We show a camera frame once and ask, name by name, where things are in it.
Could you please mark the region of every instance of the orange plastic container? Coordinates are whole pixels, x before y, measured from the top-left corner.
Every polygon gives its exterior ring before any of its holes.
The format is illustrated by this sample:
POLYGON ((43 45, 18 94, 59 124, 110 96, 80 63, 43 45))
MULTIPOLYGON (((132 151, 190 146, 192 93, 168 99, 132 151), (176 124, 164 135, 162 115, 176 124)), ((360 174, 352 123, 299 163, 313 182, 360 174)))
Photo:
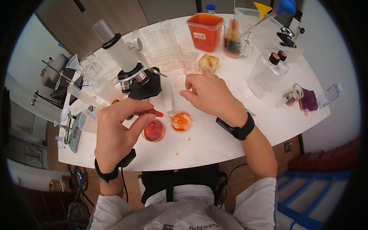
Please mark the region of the orange plastic container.
POLYGON ((187 20, 193 44, 197 49, 213 52, 220 43, 224 19, 213 14, 198 13, 187 20))

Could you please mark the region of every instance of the plastic bottle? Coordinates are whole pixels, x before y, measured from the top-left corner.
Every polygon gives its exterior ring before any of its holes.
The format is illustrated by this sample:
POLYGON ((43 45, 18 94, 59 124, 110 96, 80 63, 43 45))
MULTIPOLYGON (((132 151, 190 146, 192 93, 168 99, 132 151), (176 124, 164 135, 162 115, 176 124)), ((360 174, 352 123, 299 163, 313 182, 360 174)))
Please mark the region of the plastic bottle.
POLYGON ((289 71, 289 66, 286 64, 285 60, 286 60, 286 53, 282 50, 280 50, 277 55, 280 57, 280 62, 277 65, 279 67, 279 69, 282 72, 281 77, 279 77, 276 81, 276 83, 279 83, 281 81, 281 79, 286 75, 286 73, 289 71))
POLYGON ((216 14, 216 6, 213 4, 207 4, 206 5, 207 14, 216 14))
POLYGON ((323 94, 317 97, 318 108, 322 109, 326 107, 329 103, 336 100, 341 93, 341 85, 340 83, 331 85, 323 94))
POLYGON ((266 92, 270 92, 281 77, 282 72, 277 64, 280 57, 276 53, 271 53, 268 58, 261 54, 247 80, 248 87, 253 94, 262 98, 266 92))

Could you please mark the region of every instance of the black smartwatch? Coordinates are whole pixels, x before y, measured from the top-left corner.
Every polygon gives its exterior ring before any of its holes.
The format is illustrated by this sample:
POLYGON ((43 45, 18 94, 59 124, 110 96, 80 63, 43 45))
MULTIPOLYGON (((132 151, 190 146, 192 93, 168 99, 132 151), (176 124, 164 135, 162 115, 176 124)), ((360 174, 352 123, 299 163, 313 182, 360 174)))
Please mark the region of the black smartwatch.
POLYGON ((226 124, 223 120, 220 118, 216 119, 216 123, 219 124, 221 127, 223 127, 226 131, 231 133, 236 139, 238 140, 245 140, 245 138, 248 136, 249 133, 252 132, 254 128, 254 120, 253 117, 248 113, 248 120, 247 123, 242 127, 231 127, 228 124, 226 124))
POLYGON ((108 183, 110 180, 115 180, 117 176, 119 175, 119 168, 127 167, 128 164, 132 162, 132 160, 135 158, 135 156, 136 156, 135 149, 132 149, 130 153, 116 165, 112 173, 106 173, 106 174, 101 173, 100 168, 98 167, 98 164, 97 164, 97 160, 95 158, 95 168, 96 168, 97 175, 101 177, 101 179, 106 181, 106 183, 108 183))

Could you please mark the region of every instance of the orange agar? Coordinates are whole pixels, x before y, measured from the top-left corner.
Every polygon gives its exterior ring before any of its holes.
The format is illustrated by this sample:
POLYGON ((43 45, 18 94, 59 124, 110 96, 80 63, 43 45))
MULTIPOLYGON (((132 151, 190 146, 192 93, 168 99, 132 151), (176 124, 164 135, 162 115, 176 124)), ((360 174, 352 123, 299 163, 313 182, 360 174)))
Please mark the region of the orange agar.
POLYGON ((157 142, 165 136, 165 126, 162 122, 154 119, 142 131, 144 139, 150 142, 157 142))
POLYGON ((191 127, 192 118, 185 111, 178 111, 171 119, 171 127, 178 132, 188 131, 191 127))

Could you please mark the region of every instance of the yellow funnel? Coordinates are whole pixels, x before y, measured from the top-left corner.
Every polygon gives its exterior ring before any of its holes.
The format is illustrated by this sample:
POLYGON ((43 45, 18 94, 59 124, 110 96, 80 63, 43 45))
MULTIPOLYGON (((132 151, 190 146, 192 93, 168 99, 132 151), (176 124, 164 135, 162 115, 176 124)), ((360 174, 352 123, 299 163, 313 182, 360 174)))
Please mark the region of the yellow funnel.
POLYGON ((269 12, 270 10, 272 10, 272 8, 270 6, 265 6, 263 4, 260 3, 256 3, 253 2, 255 4, 255 6, 257 7, 260 15, 261 15, 261 20, 263 19, 263 15, 266 14, 267 12, 269 12))

